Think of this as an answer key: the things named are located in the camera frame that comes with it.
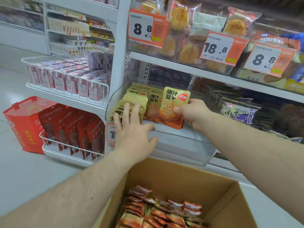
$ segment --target price tag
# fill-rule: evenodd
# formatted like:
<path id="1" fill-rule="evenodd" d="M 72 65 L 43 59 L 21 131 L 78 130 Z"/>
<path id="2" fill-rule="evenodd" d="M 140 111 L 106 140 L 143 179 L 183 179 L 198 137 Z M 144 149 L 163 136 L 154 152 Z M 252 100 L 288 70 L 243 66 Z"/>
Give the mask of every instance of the price tag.
<path id="1" fill-rule="evenodd" d="M 200 57 L 235 66 L 247 43 L 245 38 L 209 31 Z"/>
<path id="2" fill-rule="evenodd" d="M 295 52 L 295 49 L 256 42 L 244 69 L 281 77 Z"/>
<path id="3" fill-rule="evenodd" d="M 113 123 L 107 123 L 107 144 L 108 146 L 114 146 L 116 141 L 116 132 L 115 132 L 115 126 Z"/>
<path id="4" fill-rule="evenodd" d="M 131 40 L 163 47 L 168 27 L 169 22 L 165 16 L 134 9 L 129 11 L 128 36 Z"/>

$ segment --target cardboard box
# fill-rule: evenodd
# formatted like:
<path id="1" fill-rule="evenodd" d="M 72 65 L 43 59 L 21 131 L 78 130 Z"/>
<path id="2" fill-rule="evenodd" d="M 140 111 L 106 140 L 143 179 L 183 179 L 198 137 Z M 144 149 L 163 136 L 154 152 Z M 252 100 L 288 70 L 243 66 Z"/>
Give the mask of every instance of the cardboard box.
<path id="1" fill-rule="evenodd" d="M 202 218 L 212 228 L 257 228 L 238 182 L 196 168 L 148 158 L 135 165 L 112 195 L 99 228 L 114 228 L 129 189 L 153 189 L 153 197 L 202 205 Z"/>

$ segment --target red shopping bag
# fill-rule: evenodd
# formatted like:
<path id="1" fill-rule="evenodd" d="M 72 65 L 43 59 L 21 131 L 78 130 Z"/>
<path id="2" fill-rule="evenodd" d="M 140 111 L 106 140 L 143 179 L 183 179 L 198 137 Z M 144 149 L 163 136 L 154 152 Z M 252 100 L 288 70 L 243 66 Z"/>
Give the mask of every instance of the red shopping bag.
<path id="1" fill-rule="evenodd" d="M 24 151 L 44 154 L 43 141 L 39 137 L 44 129 L 38 112 L 55 104 L 56 102 L 33 96 L 14 103 L 3 112 Z"/>

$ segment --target brand logo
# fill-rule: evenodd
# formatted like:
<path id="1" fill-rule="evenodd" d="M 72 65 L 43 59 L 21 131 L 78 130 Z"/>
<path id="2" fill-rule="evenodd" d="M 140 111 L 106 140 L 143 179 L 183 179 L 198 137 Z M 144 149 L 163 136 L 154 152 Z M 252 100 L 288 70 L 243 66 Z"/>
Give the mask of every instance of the brand logo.
<path id="1" fill-rule="evenodd" d="M 180 94 L 179 96 L 177 96 L 178 99 L 182 100 L 182 101 L 185 101 L 187 100 L 187 94 Z"/>
<path id="2" fill-rule="evenodd" d="M 232 104 L 232 103 L 227 103 L 226 106 L 227 106 L 228 108 L 232 108 L 232 107 L 234 107 L 234 104 Z"/>

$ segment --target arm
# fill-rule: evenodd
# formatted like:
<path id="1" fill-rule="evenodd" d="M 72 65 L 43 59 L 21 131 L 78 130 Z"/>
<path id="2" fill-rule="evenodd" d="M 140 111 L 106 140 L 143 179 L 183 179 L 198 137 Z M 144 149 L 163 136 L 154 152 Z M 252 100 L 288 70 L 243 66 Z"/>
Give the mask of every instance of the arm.
<path id="1" fill-rule="evenodd" d="M 175 109 L 258 189 L 304 224 L 304 146 L 211 112 L 191 99 Z"/>
<path id="2" fill-rule="evenodd" d="M 116 114 L 114 151 L 0 219 L 0 227 L 84 228 L 92 227 L 117 184 L 136 163 L 154 150 L 157 137 L 148 139 L 153 124 L 140 125 L 137 104 L 129 119 L 125 105 L 123 126 Z"/>

